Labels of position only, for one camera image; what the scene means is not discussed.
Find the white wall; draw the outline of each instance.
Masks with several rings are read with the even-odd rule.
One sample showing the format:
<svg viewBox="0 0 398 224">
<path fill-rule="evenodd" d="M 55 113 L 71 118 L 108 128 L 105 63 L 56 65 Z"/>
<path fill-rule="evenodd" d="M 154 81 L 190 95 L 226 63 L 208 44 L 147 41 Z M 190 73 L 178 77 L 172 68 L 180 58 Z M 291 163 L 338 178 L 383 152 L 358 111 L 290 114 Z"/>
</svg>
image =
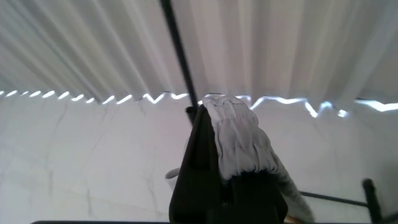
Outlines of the white wall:
<svg viewBox="0 0 398 224">
<path fill-rule="evenodd" d="M 182 161 L 188 98 L 107 105 L 56 97 L 0 99 L 0 223 L 167 221 L 164 174 Z M 384 213 L 398 210 L 398 113 L 358 105 L 312 118 L 303 103 L 265 101 L 260 127 L 300 190 L 364 201 L 375 181 Z M 308 198 L 318 222 L 369 222 L 365 208 Z"/>
</svg>

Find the black metal frame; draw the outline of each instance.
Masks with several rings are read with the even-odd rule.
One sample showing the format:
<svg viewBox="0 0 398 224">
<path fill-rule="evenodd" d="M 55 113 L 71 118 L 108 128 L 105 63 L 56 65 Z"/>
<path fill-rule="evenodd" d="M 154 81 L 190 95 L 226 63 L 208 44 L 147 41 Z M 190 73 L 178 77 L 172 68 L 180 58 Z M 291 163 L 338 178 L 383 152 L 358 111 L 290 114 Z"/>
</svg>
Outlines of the black metal frame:
<svg viewBox="0 0 398 224">
<path fill-rule="evenodd" d="M 195 120 L 196 113 L 198 111 L 198 103 L 197 103 L 198 101 L 197 101 L 197 96 L 196 96 L 195 89 L 193 86 L 193 82 L 192 82 L 192 79 L 190 76 L 187 59 L 185 58 L 185 53 L 184 53 L 184 49 L 182 46 L 180 33 L 178 31 L 177 23 L 175 21 L 173 6 L 172 6 L 172 3 L 170 0 L 160 0 L 160 4 L 162 5 L 163 11 L 164 11 L 164 16 L 165 16 L 165 18 L 167 20 L 167 24 L 169 26 L 170 35 L 173 39 L 175 51 L 177 53 L 178 61 L 181 66 L 181 70 L 183 73 L 185 84 L 187 86 L 188 94 L 190 95 L 192 106 L 186 108 L 186 112 L 188 114 L 188 117 L 189 117 L 191 123 L 193 124 L 193 121 Z M 351 205 L 367 207 L 373 223 L 383 222 L 384 220 L 382 220 L 380 206 L 377 201 L 375 188 L 374 188 L 372 180 L 371 179 L 363 180 L 363 188 L 365 191 L 366 203 L 357 202 L 354 200 L 343 199 L 343 198 L 331 197 L 331 196 L 327 196 L 327 195 L 313 194 L 313 193 L 309 193 L 309 192 L 301 192 L 301 194 L 306 197 L 313 197 L 313 198 L 319 198 L 319 199 L 323 199 L 323 200 L 329 200 L 332 202 L 340 202 L 340 203 L 347 203 L 347 204 L 351 204 Z M 396 220 L 396 219 L 398 219 L 398 213 L 393 214 L 388 217 L 389 221 Z"/>
</svg>

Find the black post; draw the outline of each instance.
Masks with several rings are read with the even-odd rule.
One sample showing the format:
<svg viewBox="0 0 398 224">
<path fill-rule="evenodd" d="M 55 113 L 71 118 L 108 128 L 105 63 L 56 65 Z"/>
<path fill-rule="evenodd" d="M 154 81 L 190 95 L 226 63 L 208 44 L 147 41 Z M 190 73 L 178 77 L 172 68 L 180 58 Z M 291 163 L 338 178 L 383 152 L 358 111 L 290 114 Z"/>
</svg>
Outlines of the black post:
<svg viewBox="0 0 398 224">
<path fill-rule="evenodd" d="M 180 62 L 181 66 L 182 75 L 184 76 L 185 85 L 187 86 L 189 97 L 191 99 L 192 108 L 187 108 L 187 113 L 188 117 L 190 118 L 193 124 L 193 120 L 195 119 L 196 113 L 198 112 L 198 100 L 197 100 L 197 95 L 195 93 L 195 89 L 193 88 L 193 83 L 187 63 L 187 58 L 185 57 L 184 49 L 181 43 L 180 33 L 178 31 L 177 23 L 175 21 L 173 6 L 170 0 L 160 0 L 160 4 L 162 5 L 163 8 L 163 13 L 166 18 L 167 25 L 169 27 L 170 35 L 172 36 L 173 39 L 175 53 L 177 53 L 178 61 Z"/>
<path fill-rule="evenodd" d="M 371 179 L 364 179 L 362 181 L 362 186 L 365 190 L 366 202 L 368 203 L 368 209 L 372 223 L 379 223 L 382 220 L 382 217 L 373 181 Z"/>
</svg>

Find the gray cloth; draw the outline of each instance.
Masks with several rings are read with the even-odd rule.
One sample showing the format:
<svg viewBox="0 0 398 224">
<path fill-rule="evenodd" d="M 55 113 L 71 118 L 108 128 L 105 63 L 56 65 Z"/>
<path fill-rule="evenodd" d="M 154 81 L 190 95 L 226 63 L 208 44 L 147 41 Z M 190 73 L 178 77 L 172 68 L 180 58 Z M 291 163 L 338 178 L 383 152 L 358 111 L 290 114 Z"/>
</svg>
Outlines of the gray cloth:
<svg viewBox="0 0 398 224">
<path fill-rule="evenodd" d="M 268 136 L 258 127 L 254 112 L 234 96 L 204 97 L 202 102 L 215 132 L 221 178 L 229 180 L 242 172 L 266 170 L 276 177 L 278 189 L 288 205 L 287 214 L 305 222 L 314 222 L 310 208 L 272 149 Z M 178 171 L 171 170 L 165 176 L 172 189 Z"/>
</svg>

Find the wall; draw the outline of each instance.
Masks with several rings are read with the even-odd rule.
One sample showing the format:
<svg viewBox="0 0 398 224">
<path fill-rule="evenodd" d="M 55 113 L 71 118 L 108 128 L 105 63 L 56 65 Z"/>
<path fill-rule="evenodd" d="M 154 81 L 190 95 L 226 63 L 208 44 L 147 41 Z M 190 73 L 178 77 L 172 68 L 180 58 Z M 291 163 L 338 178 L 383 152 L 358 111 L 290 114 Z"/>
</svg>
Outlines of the wall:
<svg viewBox="0 0 398 224">
<path fill-rule="evenodd" d="M 0 99 L 0 223 L 36 220 L 167 221 L 164 174 L 179 166 L 188 98 L 121 105 L 56 97 Z M 364 201 L 375 181 L 385 214 L 398 210 L 398 114 L 266 100 L 255 110 L 300 190 Z M 369 222 L 365 208 L 308 198 L 318 222 Z"/>
</svg>

